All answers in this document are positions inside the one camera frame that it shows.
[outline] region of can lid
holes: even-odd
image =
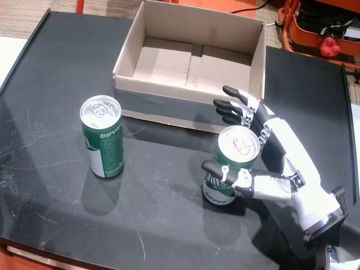
[[[260,152],[260,142],[254,132],[240,125],[225,128],[219,135],[220,151],[236,163],[255,159]]]
[[[84,102],[80,109],[81,121],[93,129],[110,128],[122,115],[118,101],[109,96],[94,96]]]

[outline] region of open box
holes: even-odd
[[[123,115],[220,132],[223,85],[264,97],[266,25],[179,4],[140,6],[113,71]]]

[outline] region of black table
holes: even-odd
[[[79,108],[88,97],[113,95],[111,71],[130,25],[50,12],[29,40],[0,99],[0,243],[112,269],[312,264],[313,251],[303,247],[290,209],[249,199],[218,208],[202,198],[205,173],[199,168],[212,156],[211,133],[124,118],[124,173],[111,180],[94,176]],[[286,66],[294,61],[307,69]],[[294,69],[298,76],[289,76]],[[328,78],[319,80],[321,74]],[[309,150],[325,189],[341,179],[355,211],[342,79],[338,66],[267,50],[266,103]],[[255,166],[264,169],[260,159]]]

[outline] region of aluminum can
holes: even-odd
[[[240,125],[225,128],[219,135],[213,160],[226,166],[249,168],[260,152],[260,142],[254,132]],[[222,183],[210,173],[202,185],[204,196],[213,204],[232,203],[236,194],[231,186]]]
[[[124,169],[122,108],[109,96],[94,96],[80,109],[90,168],[102,178]]]

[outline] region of robotic hand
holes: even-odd
[[[309,236],[307,247],[315,246],[317,254],[322,254],[316,269],[330,269],[334,260],[326,254],[332,252],[332,245],[339,245],[340,227],[347,216],[344,190],[338,187],[327,193],[321,187],[319,172],[286,121],[246,92],[228,86],[223,90],[243,104],[214,100],[217,113],[225,123],[243,125],[258,136],[261,158],[270,172],[223,166],[211,160],[202,168],[241,196],[282,201],[295,208],[300,226]]]

